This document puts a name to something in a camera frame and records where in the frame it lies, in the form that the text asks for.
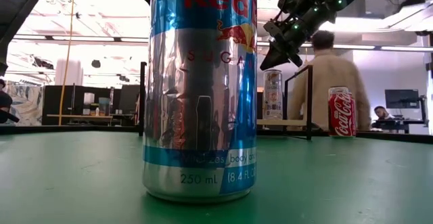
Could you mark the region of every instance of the can lid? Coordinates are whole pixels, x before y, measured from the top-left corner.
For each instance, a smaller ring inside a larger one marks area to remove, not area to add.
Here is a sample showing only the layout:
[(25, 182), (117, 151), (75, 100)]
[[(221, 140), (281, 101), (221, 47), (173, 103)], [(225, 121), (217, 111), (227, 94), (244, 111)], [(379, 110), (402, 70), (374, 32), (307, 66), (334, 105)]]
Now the can lid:
[(268, 69), (265, 72), (281, 72), (281, 70), (278, 70), (278, 69)]

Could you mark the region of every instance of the coca-cola logo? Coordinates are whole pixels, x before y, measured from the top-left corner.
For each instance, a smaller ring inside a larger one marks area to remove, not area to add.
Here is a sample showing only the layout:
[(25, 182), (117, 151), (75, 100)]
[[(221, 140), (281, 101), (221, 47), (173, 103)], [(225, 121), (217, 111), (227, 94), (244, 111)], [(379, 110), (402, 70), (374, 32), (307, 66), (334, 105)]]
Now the coca-cola logo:
[(336, 107), (335, 118), (338, 119), (338, 126), (335, 131), (339, 136), (349, 135), (352, 124), (352, 97), (347, 93), (338, 93), (334, 98)]

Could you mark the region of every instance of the yellow pole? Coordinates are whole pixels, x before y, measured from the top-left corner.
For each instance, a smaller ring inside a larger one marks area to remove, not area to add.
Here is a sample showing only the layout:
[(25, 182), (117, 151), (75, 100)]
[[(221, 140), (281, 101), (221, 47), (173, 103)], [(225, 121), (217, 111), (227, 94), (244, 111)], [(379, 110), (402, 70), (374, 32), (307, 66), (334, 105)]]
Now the yellow pole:
[(59, 126), (62, 125), (63, 98), (64, 98), (64, 94), (65, 94), (66, 75), (68, 74), (70, 44), (71, 44), (71, 41), (72, 41), (72, 21), (74, 20), (74, 4), (75, 4), (75, 0), (72, 0), (72, 3), (71, 3), (72, 7), (71, 7), (71, 10), (70, 10), (70, 27), (69, 27), (68, 53), (66, 54), (65, 73), (64, 73), (64, 77), (63, 77), (62, 93), (60, 94)]

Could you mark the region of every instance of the beige jacket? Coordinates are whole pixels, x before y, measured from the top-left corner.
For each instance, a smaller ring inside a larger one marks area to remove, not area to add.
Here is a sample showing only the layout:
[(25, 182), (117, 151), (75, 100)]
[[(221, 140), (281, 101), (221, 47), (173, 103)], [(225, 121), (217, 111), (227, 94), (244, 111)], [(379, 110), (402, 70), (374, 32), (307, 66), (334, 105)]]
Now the beige jacket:
[[(352, 92), (356, 102), (358, 130), (368, 130), (371, 123), (370, 105), (356, 65), (334, 55), (332, 50), (316, 52), (315, 59), (307, 64), (313, 65), (313, 122), (321, 129), (328, 130), (328, 89), (345, 86)], [(306, 99), (307, 74), (307, 71), (303, 72), (295, 79), (288, 103), (288, 119), (298, 120), (300, 117)]]

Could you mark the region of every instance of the silver can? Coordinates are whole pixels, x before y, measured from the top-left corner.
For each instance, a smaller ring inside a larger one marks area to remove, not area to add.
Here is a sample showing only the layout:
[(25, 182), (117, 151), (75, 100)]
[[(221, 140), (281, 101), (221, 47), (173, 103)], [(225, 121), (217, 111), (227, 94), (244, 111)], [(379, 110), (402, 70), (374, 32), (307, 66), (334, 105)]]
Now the silver can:
[(264, 72), (263, 119), (283, 119), (283, 74), (280, 70)]
[(143, 145), (151, 195), (221, 202), (250, 191), (256, 69), (256, 0), (152, 0)]

